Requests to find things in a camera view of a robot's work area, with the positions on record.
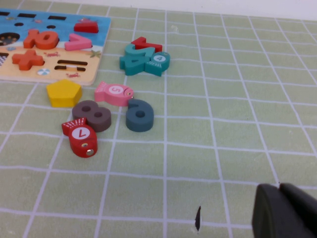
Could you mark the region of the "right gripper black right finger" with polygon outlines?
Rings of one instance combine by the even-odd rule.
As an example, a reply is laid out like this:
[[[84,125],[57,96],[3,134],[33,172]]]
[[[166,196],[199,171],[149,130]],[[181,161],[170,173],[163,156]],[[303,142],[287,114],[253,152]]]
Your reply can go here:
[[[291,183],[281,183],[279,190],[290,202],[306,228],[312,233],[316,233],[317,200]]]

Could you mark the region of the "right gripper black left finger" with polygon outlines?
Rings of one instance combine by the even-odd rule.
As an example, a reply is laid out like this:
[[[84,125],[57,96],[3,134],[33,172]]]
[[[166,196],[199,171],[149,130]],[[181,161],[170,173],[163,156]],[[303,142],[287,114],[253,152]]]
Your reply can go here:
[[[315,238],[279,190],[270,184],[259,184],[252,216],[256,238]]]

